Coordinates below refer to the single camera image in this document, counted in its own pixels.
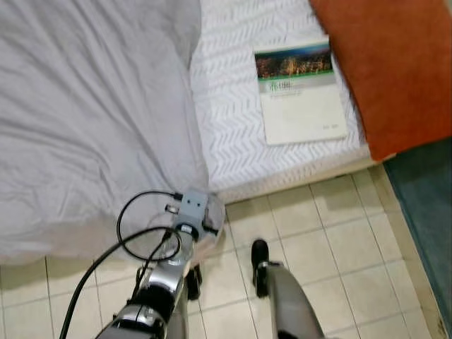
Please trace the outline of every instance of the bed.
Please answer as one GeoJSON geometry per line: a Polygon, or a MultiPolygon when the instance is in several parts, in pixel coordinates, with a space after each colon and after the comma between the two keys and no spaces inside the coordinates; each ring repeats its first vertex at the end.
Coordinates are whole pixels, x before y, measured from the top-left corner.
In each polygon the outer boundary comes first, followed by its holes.
{"type": "MultiPolygon", "coordinates": [[[[251,46],[320,34],[307,0],[5,2],[0,263],[97,256],[145,189],[231,202],[369,165],[337,67],[349,136],[265,144],[251,46]]],[[[138,203],[127,232],[165,203],[138,203]]]]}

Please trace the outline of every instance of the blue carpet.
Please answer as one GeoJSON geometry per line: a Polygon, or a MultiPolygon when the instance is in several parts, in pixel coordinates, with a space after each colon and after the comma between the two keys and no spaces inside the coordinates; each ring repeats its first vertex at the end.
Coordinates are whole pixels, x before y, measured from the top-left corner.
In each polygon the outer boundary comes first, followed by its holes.
{"type": "Polygon", "coordinates": [[[385,163],[452,338],[452,139],[385,163]]]}

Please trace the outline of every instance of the book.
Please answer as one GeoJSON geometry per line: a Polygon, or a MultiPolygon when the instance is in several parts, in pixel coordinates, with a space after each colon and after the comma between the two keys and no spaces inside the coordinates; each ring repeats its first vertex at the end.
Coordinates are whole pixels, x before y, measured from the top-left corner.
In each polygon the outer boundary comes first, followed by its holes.
{"type": "Polygon", "coordinates": [[[268,145],[347,135],[328,37],[257,47],[254,58],[268,145]]]}

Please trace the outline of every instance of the white mattress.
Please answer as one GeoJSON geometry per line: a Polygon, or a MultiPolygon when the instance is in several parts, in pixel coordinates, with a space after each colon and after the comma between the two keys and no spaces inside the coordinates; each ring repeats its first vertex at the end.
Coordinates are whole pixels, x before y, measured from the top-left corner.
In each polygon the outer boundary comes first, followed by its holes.
{"type": "Polygon", "coordinates": [[[348,136],[266,145],[252,48],[324,34],[307,0],[201,0],[201,10],[191,87],[212,191],[236,201],[369,159],[359,115],[336,63],[348,136]]]}

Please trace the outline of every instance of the orange pillow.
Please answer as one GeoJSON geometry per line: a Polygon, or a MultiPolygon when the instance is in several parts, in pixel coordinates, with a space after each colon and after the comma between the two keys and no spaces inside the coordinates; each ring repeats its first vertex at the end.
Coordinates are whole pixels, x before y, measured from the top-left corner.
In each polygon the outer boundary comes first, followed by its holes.
{"type": "Polygon", "coordinates": [[[443,0],[311,0],[382,160],[452,135],[451,15],[443,0]]]}

